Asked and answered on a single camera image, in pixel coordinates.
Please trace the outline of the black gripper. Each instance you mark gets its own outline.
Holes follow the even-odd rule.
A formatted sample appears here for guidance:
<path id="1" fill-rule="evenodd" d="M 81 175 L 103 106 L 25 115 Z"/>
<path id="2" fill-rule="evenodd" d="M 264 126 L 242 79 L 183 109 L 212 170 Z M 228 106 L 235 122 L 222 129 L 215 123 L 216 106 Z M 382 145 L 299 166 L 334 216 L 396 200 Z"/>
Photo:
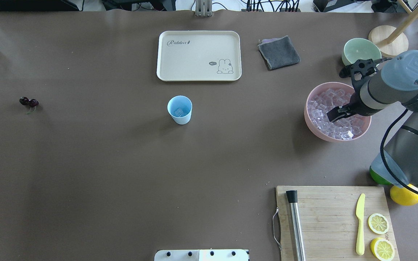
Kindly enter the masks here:
<path id="1" fill-rule="evenodd" d="M 330 122 L 336 122 L 340 119 L 349 118 L 354 115 L 360 115 L 368 117 L 370 116 L 370 108 L 367 107 L 359 94 L 355 92 L 352 94 L 350 101 L 347 105 L 336 106 L 327 112 L 327 118 Z"/>

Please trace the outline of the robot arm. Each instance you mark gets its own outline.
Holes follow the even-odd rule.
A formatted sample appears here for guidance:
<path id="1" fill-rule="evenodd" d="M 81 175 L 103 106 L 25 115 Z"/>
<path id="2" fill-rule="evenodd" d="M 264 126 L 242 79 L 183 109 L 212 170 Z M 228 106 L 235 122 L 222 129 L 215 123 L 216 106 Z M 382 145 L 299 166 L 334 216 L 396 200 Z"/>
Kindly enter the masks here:
<path id="1" fill-rule="evenodd" d="M 358 59 L 345 66 L 341 78 L 352 79 L 354 94 L 350 102 L 327 113 L 330 121 L 353 115 L 369 117 L 390 104 L 400 102 L 402 117 L 410 116 L 387 140 L 396 124 L 388 127 L 380 151 L 370 165 L 380 177 L 400 188 L 418 188 L 418 50 L 408 50 L 394 58 Z"/>

